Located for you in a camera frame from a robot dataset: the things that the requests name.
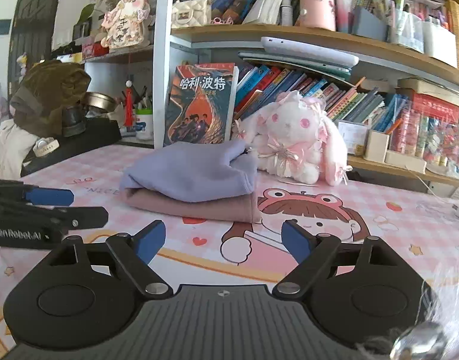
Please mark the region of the purple and pink sweater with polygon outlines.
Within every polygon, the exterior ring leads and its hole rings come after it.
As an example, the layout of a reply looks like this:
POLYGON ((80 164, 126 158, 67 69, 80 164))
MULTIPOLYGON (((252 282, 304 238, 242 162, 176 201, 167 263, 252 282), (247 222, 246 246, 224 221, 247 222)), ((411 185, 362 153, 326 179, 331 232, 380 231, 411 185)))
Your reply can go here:
POLYGON ((120 183, 121 198, 141 210, 250 224, 260 220, 256 189, 257 162, 239 138, 152 150, 120 183))

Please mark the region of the white cloth garment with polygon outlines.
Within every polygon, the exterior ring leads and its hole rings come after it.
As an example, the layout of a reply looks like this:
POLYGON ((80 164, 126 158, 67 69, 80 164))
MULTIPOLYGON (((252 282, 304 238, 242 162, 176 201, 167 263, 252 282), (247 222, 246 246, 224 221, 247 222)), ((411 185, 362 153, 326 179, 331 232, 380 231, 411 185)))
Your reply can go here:
POLYGON ((38 139, 38 136, 18 127, 13 119, 0 124, 0 179, 20 178, 23 161, 38 139))

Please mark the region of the white wristwatch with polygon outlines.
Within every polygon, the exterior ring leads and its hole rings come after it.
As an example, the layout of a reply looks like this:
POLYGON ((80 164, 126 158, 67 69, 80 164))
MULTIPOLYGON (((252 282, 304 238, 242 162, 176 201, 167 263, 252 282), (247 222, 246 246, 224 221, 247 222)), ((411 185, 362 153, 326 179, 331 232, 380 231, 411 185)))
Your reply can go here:
POLYGON ((33 153, 37 158, 42 158, 57 149, 59 149, 59 141, 57 139, 53 137, 40 138, 33 146, 33 153))

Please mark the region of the olive brown jacket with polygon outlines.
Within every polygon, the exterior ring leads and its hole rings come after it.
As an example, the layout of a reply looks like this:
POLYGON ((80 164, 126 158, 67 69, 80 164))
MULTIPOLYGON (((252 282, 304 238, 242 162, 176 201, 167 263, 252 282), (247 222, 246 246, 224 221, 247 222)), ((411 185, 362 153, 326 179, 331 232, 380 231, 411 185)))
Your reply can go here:
POLYGON ((84 98, 91 78, 79 63, 50 60, 32 67, 10 105, 15 124, 38 137, 62 134, 62 113, 84 98))

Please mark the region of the red tassel ornament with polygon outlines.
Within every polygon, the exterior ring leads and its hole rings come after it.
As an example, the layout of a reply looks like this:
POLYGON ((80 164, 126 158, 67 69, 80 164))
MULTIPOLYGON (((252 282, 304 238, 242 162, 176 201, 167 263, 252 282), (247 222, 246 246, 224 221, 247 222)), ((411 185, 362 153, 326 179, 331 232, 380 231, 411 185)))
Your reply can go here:
POLYGON ((125 82, 125 117, 124 126, 131 128, 133 125, 133 76, 131 73, 131 56, 128 57, 128 74, 125 82))

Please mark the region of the white pink plush bunny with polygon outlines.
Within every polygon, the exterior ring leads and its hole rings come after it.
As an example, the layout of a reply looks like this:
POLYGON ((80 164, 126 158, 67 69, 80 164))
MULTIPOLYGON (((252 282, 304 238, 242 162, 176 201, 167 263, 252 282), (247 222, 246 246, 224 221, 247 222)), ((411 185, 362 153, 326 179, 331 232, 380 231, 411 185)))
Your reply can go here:
POLYGON ((234 121, 233 137, 246 142, 257 168, 281 179, 330 186, 347 182, 347 145, 327 116, 324 102, 299 91, 281 93, 275 102, 234 121))

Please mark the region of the metal bowl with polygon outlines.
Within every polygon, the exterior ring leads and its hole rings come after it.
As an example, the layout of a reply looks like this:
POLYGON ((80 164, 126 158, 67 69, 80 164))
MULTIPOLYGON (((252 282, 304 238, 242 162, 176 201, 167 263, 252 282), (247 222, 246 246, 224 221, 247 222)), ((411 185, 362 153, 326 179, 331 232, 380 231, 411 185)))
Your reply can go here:
POLYGON ((98 92, 86 92, 81 103, 104 114, 115 111, 117 107, 117 101, 113 97, 98 92))

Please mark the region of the white pen cup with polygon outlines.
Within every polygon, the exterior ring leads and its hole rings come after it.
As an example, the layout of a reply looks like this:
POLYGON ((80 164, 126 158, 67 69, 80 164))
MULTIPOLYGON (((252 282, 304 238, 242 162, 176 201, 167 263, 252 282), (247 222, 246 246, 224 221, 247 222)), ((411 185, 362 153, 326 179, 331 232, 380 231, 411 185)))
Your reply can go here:
POLYGON ((136 117, 136 138, 140 141, 152 141, 154 139, 153 112, 151 109, 138 109, 136 117))

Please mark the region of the Harry Potter book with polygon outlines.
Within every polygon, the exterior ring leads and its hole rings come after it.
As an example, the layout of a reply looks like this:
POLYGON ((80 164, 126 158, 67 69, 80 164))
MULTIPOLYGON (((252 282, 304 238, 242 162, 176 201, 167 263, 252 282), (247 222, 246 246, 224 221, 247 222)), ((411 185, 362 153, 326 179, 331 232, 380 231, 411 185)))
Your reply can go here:
POLYGON ((234 115, 239 68, 235 63, 176 67, 165 109, 163 144, 228 141, 234 115))

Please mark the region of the red box of books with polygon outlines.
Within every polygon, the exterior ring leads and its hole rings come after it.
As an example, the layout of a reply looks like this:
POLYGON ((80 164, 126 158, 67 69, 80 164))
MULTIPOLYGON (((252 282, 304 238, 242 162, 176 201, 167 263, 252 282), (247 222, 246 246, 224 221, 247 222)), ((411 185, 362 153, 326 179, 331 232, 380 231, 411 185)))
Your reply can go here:
POLYGON ((409 95, 412 109, 424 116, 434 117, 449 123, 459 122, 459 106, 426 94, 414 91, 409 95))

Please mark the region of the white tablet device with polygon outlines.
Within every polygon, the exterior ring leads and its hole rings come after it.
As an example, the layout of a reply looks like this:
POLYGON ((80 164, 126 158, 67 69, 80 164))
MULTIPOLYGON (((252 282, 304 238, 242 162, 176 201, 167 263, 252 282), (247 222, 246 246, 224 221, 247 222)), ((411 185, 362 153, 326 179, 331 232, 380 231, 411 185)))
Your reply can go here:
POLYGON ((260 42, 266 52, 275 55, 310 59, 345 68, 354 68, 360 61, 355 55, 300 41, 291 41, 277 37, 262 37, 260 38, 260 42))

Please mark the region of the white quilted pearl handbag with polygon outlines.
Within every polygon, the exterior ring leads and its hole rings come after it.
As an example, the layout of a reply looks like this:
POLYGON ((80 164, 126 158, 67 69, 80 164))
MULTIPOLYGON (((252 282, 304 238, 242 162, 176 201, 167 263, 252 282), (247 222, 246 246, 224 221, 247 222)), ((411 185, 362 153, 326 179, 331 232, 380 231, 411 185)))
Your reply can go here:
POLYGON ((210 24, 212 8, 209 0, 176 0, 172 5, 172 28, 202 27, 210 24))

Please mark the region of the pink cylindrical container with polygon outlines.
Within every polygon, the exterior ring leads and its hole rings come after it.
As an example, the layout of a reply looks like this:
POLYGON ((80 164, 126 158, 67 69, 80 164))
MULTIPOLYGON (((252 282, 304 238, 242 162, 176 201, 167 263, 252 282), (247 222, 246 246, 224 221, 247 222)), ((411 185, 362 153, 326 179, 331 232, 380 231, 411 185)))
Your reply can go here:
POLYGON ((300 0, 300 26, 336 30, 335 0, 300 0))

